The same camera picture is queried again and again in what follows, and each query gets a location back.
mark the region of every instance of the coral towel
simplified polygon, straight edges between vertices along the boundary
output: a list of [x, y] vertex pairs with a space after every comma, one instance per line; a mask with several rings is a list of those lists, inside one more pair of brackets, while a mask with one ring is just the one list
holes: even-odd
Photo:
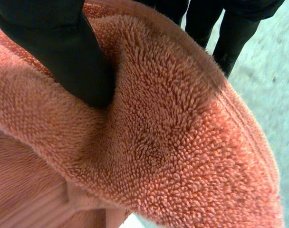
[[0, 31], [0, 228], [280, 228], [279, 174], [241, 98], [163, 15], [88, 0], [116, 70], [89, 108]]

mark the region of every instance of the orange towel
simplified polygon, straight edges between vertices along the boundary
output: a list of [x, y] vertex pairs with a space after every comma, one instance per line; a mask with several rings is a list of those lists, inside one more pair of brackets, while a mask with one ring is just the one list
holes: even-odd
[[163, 15], [88, 0], [116, 70], [94, 110], [0, 31], [0, 228], [281, 228], [262, 130], [212, 59]]

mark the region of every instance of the fabric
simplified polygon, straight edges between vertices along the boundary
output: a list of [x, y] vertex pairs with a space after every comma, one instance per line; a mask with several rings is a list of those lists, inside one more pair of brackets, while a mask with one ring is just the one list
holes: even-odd
[[83, 4], [84, 0], [0, 0], [0, 15], [15, 25], [56, 29], [76, 25]]
[[223, 0], [225, 10], [250, 20], [273, 17], [284, 0]]
[[203, 49], [155, 10], [90, 0], [116, 71], [89, 108], [0, 30], [0, 228], [281, 228], [262, 130]]

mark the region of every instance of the gray floor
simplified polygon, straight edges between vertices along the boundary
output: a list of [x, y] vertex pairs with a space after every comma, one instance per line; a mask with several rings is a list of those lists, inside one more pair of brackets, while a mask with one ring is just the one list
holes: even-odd
[[[208, 51], [218, 38], [217, 22]], [[289, 0], [276, 15], [261, 22], [244, 47], [229, 81], [262, 126], [281, 173], [285, 227], [289, 228]], [[141, 219], [146, 228], [156, 227]]]

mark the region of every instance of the floor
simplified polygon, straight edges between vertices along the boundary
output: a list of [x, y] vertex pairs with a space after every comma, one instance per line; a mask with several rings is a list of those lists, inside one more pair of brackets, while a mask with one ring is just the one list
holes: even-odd
[[[210, 53], [218, 38], [221, 19], [207, 47]], [[244, 47], [229, 81], [254, 113], [274, 151], [281, 174], [285, 227], [289, 228], [289, 0], [274, 17], [261, 22]], [[121, 226], [155, 227], [135, 215]]]

